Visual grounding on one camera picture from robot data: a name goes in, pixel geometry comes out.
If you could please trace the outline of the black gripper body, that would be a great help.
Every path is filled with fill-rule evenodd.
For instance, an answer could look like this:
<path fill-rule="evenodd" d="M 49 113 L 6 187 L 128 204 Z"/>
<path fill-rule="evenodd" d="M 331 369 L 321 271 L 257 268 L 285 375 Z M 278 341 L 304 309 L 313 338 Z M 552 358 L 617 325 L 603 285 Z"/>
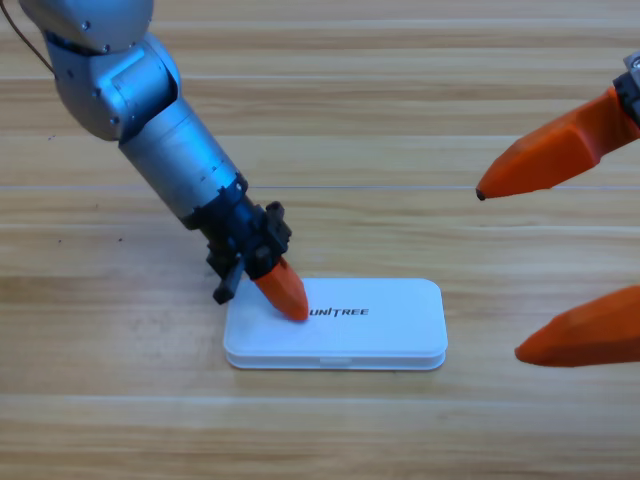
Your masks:
<path fill-rule="evenodd" d="M 237 177 L 187 216 L 187 228 L 208 240 L 207 263 L 220 278 L 213 293 L 218 303 L 235 297 L 243 274 L 255 281 L 288 250 L 292 231 L 284 221 L 282 204 L 272 202 L 263 208 L 249 199 L 247 190 L 246 179 Z"/>
<path fill-rule="evenodd" d="M 613 86 L 623 110 L 636 125 L 639 125 L 639 52 L 636 51 L 625 57 L 624 64 L 627 71 L 613 81 Z"/>

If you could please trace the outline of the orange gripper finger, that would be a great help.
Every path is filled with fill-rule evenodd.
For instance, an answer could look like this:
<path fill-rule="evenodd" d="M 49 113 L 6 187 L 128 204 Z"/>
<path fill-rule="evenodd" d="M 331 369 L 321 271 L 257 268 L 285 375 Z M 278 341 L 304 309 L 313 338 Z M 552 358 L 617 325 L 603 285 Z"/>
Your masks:
<path fill-rule="evenodd" d="M 583 367 L 639 360 L 639 287 L 630 286 L 568 310 L 514 350 L 524 363 Z"/>
<path fill-rule="evenodd" d="M 638 139 L 638 125 L 609 88 L 514 142 L 488 168 L 476 195 L 486 200 L 551 189 Z"/>
<path fill-rule="evenodd" d="M 307 319 L 308 299 L 298 274 L 280 257 L 273 269 L 254 281 L 270 304 L 287 319 Z"/>

